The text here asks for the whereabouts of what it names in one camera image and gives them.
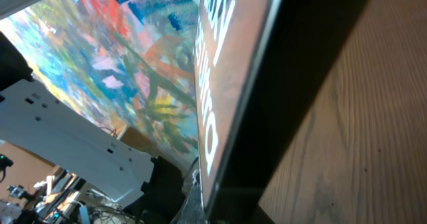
wooden table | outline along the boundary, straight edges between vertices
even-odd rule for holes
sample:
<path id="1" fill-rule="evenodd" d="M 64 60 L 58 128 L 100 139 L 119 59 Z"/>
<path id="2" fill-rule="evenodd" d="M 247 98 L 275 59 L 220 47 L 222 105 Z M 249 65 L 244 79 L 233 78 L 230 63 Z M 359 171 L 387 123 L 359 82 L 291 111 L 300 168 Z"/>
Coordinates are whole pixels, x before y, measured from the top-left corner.
<path id="1" fill-rule="evenodd" d="M 276 223 L 427 223 L 427 0 L 371 0 L 260 205 Z"/>

